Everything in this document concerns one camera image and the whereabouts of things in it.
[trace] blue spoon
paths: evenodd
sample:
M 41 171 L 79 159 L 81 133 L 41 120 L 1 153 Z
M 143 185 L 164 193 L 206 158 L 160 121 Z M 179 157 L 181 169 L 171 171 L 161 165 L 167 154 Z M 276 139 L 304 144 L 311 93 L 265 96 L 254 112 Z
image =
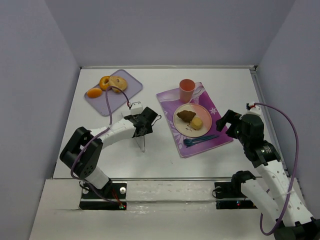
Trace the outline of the blue spoon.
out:
M 218 138 L 219 135 L 208 135 L 208 136 L 200 136 L 200 137 L 196 137 L 196 138 L 186 138 L 183 140 L 183 143 L 186 145 L 186 147 L 191 147 L 193 145 L 199 144 L 199 143 L 203 143 L 205 141 L 211 140 L 211 139 L 215 139 Z

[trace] white table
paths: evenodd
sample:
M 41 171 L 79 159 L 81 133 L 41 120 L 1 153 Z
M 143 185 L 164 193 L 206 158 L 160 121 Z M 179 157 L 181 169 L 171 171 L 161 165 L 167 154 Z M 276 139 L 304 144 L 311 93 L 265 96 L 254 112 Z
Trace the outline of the white table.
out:
M 95 129 L 109 124 L 109 117 L 101 116 L 91 107 L 85 101 L 84 93 L 97 84 L 101 77 L 116 70 L 118 69 L 81 70 L 60 151 L 78 127 Z M 144 107 L 148 106 L 162 116 L 164 113 L 156 94 L 177 88 L 179 81 L 186 78 L 202 82 L 222 116 L 228 109 L 242 114 L 246 112 L 246 103 L 258 101 L 249 69 L 170 68 L 126 71 L 143 84 L 143 90 L 131 101 L 139 101 Z M 123 105 L 112 114 L 114 122 L 121 119 L 121 111 L 126 109 Z M 264 135 L 270 142 L 267 127 L 264 128 Z M 146 135 L 145 139 L 145 153 L 141 152 L 133 139 L 125 139 L 105 148 L 101 152 L 98 166 L 110 178 L 125 179 L 231 177 L 240 170 L 250 170 L 258 176 L 237 140 L 190 158 L 181 158 L 165 117 L 155 124 L 153 133 Z M 70 178 L 70 169 L 59 159 L 53 177 Z
M 272 240 L 260 232 L 257 209 L 216 210 L 209 181 L 157 181 L 165 194 L 149 194 L 152 181 L 137 181 L 129 192 L 141 200 L 153 198 L 161 202 L 128 203 L 126 211 L 80 210 L 81 189 L 77 180 L 47 180 L 33 224 L 30 240 Z M 273 222 L 264 219 L 269 231 Z

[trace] pink cup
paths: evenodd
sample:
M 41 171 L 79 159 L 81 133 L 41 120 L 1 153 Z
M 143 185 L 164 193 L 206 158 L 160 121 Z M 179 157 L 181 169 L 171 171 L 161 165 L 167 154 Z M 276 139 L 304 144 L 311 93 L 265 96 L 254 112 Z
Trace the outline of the pink cup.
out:
M 188 103 L 191 100 L 192 94 L 194 94 L 194 90 L 196 84 L 194 81 L 190 79 L 183 79 L 180 84 L 180 101 L 183 103 Z

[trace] purple cutting board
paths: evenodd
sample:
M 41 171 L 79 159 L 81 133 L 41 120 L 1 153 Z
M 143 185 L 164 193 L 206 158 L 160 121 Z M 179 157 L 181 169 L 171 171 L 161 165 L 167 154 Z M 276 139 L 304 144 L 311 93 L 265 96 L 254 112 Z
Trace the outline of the purple cutting board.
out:
M 119 76 L 126 80 L 126 82 L 128 83 L 128 87 L 126 88 L 126 90 L 124 90 L 124 93 L 127 95 L 129 99 L 132 98 L 134 95 L 136 95 L 138 92 L 140 92 L 143 88 L 143 85 L 141 82 L 139 82 L 137 79 L 135 79 L 133 76 L 131 76 L 127 71 L 123 69 L 120 69 L 112 73 L 110 76 Z M 92 88 L 100 88 L 100 87 L 99 87 L 99 84 L 97 84 Z M 84 98 L 102 116 L 110 115 L 107 108 L 107 103 L 106 103 L 106 91 L 102 91 L 102 95 L 96 98 L 90 98 L 87 96 L 87 93 L 84 93 Z M 122 93 L 115 93 L 112 90 L 108 91 L 108 100 L 110 103 L 111 113 L 113 113 L 121 105 L 127 102 L 125 96 Z

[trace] pink plate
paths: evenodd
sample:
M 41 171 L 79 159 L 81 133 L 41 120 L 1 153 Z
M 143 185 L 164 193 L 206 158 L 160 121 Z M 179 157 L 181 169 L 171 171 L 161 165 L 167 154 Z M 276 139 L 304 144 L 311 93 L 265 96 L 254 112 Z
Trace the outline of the pink plate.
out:
M 182 112 L 183 110 L 192 111 L 196 113 L 195 117 L 201 118 L 203 122 L 203 127 L 200 130 L 195 130 L 192 127 L 190 127 L 190 124 L 188 122 L 182 121 L 177 116 L 177 113 Z M 180 132 L 182 135 L 185 135 L 189 138 L 197 138 L 209 132 L 212 126 L 212 118 L 208 110 L 205 109 L 203 106 L 194 103 L 187 103 L 178 107 L 177 110 L 174 112 L 173 124 L 176 130 Z

